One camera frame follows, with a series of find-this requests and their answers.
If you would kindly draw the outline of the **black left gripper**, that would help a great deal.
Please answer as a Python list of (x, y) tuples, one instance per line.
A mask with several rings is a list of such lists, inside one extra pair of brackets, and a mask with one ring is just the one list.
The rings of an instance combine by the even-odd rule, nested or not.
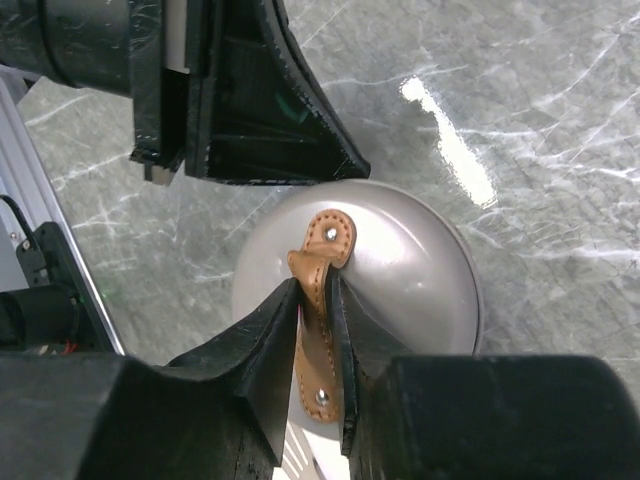
[(133, 102), (132, 161), (168, 185), (185, 160), (185, 1), (4, 1), (1, 63)]

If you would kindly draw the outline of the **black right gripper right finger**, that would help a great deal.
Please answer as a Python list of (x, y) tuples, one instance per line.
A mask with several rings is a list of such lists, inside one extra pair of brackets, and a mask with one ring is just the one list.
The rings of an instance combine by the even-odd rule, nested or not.
[(590, 356), (409, 352), (338, 274), (328, 313), (354, 479), (635, 479), (639, 414)]

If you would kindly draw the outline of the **steel tongs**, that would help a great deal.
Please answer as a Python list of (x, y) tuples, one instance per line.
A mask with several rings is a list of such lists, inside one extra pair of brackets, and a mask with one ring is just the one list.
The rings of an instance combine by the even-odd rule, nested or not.
[(274, 479), (317, 479), (314, 456), (302, 429), (292, 422), (286, 425), (281, 467), (274, 470)]

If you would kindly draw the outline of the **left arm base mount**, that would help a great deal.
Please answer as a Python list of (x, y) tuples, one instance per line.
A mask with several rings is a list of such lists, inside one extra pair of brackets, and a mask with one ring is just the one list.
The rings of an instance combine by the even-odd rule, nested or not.
[(14, 199), (2, 195), (1, 200), (25, 234), (11, 257), (27, 282), (25, 288), (1, 292), (1, 350), (114, 353), (60, 225), (44, 222), (33, 230)]

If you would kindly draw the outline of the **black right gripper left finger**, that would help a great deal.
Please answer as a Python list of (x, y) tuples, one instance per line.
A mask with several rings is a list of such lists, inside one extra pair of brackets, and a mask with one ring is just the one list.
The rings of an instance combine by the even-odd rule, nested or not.
[(5, 479), (268, 479), (281, 464), (300, 286), (164, 366), (1, 357)]

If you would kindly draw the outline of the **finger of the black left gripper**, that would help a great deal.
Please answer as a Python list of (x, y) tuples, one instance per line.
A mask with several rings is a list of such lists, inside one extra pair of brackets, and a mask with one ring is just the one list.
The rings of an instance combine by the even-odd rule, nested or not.
[(186, 63), (186, 175), (231, 185), (369, 176), (282, 2), (188, 2)]

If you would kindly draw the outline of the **grey round lid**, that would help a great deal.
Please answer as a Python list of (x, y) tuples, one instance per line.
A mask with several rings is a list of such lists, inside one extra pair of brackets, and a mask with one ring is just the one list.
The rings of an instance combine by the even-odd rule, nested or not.
[(468, 244), (430, 206), (372, 180), (299, 188), (258, 221), (235, 267), (233, 320), (289, 277), (288, 252), (302, 246), (312, 218), (327, 209), (355, 224), (355, 247), (342, 274), (379, 323), (418, 353), (480, 350), (484, 302)]

